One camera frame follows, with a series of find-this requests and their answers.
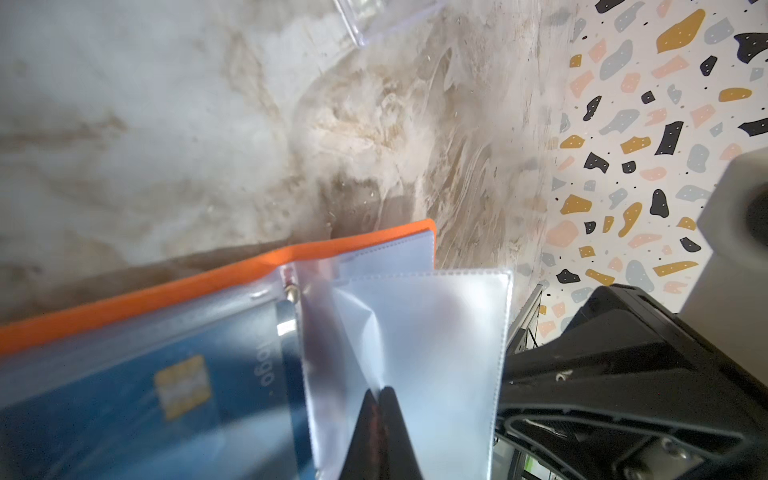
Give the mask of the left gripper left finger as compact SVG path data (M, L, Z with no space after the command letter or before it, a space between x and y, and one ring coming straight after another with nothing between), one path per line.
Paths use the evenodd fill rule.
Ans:
M368 390L361 405L340 480L368 480L380 477L379 407Z

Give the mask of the orange card holder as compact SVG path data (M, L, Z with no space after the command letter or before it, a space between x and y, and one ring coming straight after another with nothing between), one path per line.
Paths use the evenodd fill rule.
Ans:
M430 220L1 331L5 479L487 479L508 270Z

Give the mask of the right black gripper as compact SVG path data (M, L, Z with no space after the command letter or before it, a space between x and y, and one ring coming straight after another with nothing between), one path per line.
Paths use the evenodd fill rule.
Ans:
M643 290L507 354L497 438L560 479L763 479L767 390Z

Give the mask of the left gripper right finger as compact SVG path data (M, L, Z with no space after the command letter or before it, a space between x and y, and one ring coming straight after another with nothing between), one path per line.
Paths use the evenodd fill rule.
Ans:
M385 387L378 398L379 478L422 480L395 390Z

